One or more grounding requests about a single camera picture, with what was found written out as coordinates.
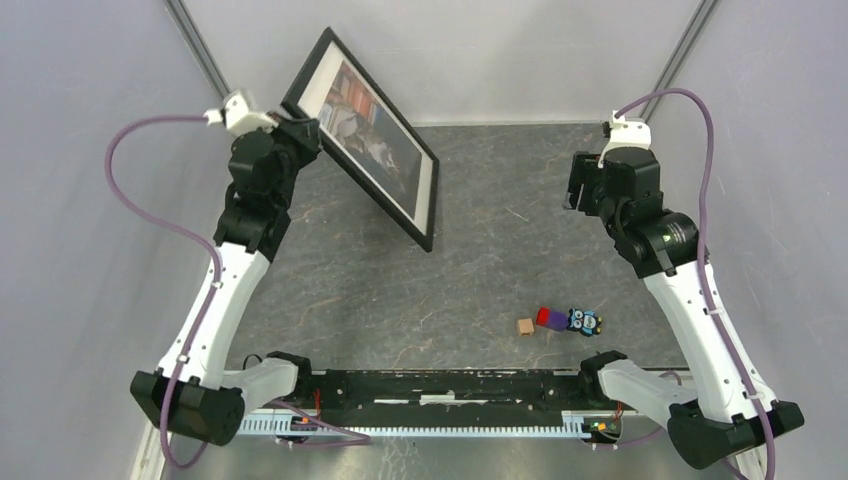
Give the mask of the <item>cat photo print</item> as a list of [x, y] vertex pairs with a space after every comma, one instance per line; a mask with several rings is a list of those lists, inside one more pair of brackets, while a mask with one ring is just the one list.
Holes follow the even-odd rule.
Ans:
[[349, 62], [340, 64], [319, 119], [347, 155], [414, 215], [422, 153]]

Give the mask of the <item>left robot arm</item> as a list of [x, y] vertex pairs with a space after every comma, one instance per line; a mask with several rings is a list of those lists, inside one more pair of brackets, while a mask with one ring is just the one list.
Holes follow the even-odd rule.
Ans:
[[263, 120], [232, 142], [231, 182], [213, 238], [188, 235], [210, 255], [198, 296], [157, 367], [137, 372], [130, 386], [162, 443], [176, 434], [224, 446], [254, 410], [279, 398], [295, 408], [312, 399], [314, 381], [296, 361], [270, 357], [239, 371], [225, 363], [247, 303], [291, 223], [298, 173], [320, 150], [316, 119]]

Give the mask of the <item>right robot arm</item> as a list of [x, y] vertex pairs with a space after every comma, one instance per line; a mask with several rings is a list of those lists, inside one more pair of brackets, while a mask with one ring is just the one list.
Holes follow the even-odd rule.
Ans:
[[619, 401], [663, 427], [692, 468], [767, 446], [802, 427], [800, 406], [780, 400], [753, 365], [724, 312], [699, 231], [663, 205], [654, 153], [618, 147], [573, 156], [566, 208], [599, 218], [616, 252], [660, 305], [694, 381], [682, 387], [612, 350], [580, 364], [577, 392], [591, 408]]

